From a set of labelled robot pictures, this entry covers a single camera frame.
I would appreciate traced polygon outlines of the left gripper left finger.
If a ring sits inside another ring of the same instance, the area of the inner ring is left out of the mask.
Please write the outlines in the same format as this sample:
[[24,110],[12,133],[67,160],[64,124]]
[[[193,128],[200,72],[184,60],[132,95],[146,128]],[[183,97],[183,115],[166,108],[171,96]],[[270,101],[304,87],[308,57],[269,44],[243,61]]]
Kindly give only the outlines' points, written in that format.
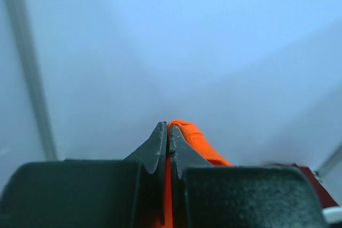
[[31,162],[1,195],[1,227],[161,227],[167,124],[122,160]]

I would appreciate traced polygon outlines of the orange t shirt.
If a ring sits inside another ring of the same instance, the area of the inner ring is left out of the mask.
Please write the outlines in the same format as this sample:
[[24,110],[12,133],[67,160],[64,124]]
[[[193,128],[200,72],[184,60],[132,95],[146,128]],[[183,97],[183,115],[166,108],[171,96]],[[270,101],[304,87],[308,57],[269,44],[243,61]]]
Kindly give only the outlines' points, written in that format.
[[[210,164],[215,166],[232,166],[222,157],[206,140],[203,133],[194,123],[183,120],[172,120],[168,123],[168,135],[172,125],[179,127],[185,141]],[[159,227],[173,227],[172,215],[172,181],[170,158],[167,157],[165,164],[165,189],[164,189],[164,215],[165,224]]]

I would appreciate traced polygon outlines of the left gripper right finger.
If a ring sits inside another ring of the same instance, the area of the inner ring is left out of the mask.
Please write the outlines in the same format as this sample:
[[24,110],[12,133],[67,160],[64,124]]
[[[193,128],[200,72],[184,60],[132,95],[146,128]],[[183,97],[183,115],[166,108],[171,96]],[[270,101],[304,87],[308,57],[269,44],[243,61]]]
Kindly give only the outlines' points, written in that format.
[[296,168],[218,167],[169,130],[174,227],[327,227],[309,180]]

